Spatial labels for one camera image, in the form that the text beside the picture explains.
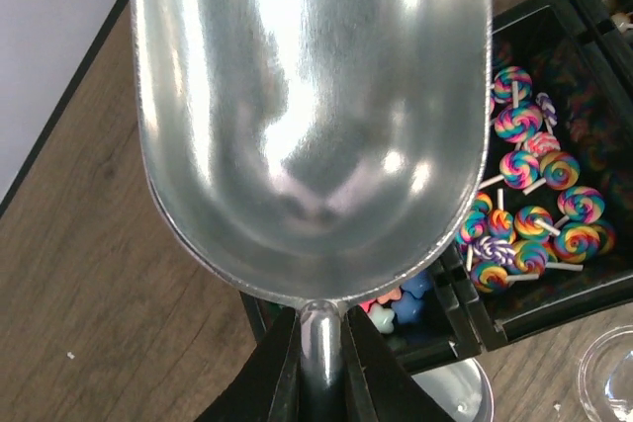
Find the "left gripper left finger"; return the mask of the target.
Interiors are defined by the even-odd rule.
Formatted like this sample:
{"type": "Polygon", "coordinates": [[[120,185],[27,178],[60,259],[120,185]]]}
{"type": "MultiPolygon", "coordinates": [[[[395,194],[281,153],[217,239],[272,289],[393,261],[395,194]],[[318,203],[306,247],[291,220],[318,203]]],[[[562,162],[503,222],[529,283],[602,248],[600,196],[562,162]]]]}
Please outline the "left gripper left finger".
{"type": "Polygon", "coordinates": [[[285,308],[233,382],[196,421],[297,421],[300,355],[297,312],[285,308]]]}

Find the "pile of rainbow lollipops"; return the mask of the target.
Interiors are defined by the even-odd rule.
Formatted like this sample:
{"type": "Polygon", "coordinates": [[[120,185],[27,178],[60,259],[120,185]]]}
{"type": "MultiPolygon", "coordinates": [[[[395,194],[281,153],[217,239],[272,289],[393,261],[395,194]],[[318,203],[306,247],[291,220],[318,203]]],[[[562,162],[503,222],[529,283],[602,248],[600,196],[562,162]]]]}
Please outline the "pile of rainbow lollipops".
{"type": "Polygon", "coordinates": [[[602,193],[581,184],[581,164],[554,134],[551,97],[519,66],[491,85],[492,132],[510,150],[482,182],[455,242],[474,287],[500,294],[552,270],[580,272],[609,253],[616,231],[602,193]]]}

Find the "pile of star candies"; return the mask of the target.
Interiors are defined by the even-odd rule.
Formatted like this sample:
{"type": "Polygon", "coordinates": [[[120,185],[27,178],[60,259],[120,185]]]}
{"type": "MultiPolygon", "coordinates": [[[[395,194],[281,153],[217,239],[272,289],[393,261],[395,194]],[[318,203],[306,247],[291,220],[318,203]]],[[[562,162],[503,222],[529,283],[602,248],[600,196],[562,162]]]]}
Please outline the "pile of star candies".
{"type": "Polygon", "coordinates": [[[419,344],[435,333],[426,311],[434,296],[427,271],[421,271],[386,294],[360,304],[393,351],[419,344]]]}

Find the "metal candy scoop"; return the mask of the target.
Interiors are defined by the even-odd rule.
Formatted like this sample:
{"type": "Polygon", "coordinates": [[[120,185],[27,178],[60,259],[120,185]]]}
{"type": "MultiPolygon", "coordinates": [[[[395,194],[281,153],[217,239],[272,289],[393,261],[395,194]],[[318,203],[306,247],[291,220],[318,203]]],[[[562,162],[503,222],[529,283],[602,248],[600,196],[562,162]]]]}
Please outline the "metal candy scoop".
{"type": "Polygon", "coordinates": [[[143,165],[183,246],[295,309],[341,417],[347,309],[425,269],[489,148],[492,0],[130,0],[143,165]]]}

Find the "clear glass jar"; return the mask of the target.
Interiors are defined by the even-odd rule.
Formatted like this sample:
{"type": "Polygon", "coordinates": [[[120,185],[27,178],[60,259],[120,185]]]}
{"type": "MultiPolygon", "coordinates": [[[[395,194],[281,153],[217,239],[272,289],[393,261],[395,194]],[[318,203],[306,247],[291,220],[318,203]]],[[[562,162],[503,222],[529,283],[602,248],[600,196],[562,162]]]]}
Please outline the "clear glass jar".
{"type": "Polygon", "coordinates": [[[581,406],[589,421],[632,420],[632,325],[610,329],[583,354],[577,374],[581,406]]]}

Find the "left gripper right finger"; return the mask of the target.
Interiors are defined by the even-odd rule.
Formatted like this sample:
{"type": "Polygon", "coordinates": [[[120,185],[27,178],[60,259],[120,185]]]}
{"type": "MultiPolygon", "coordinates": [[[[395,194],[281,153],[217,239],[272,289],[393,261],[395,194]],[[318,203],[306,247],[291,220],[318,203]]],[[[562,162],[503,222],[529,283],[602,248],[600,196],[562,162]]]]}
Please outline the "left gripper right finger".
{"type": "Polygon", "coordinates": [[[404,370],[360,308],[345,314],[342,350],[347,421],[445,419],[445,410],[404,370]]]}

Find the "round metal jar lid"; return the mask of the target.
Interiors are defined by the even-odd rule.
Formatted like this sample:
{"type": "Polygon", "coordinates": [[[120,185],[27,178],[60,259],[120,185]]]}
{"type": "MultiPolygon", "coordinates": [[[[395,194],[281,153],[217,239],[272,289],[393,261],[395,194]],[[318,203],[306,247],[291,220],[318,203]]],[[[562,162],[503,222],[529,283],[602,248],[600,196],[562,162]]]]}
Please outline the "round metal jar lid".
{"type": "Polygon", "coordinates": [[[494,421],[492,385],[477,359],[417,373],[412,379],[455,421],[494,421]]]}

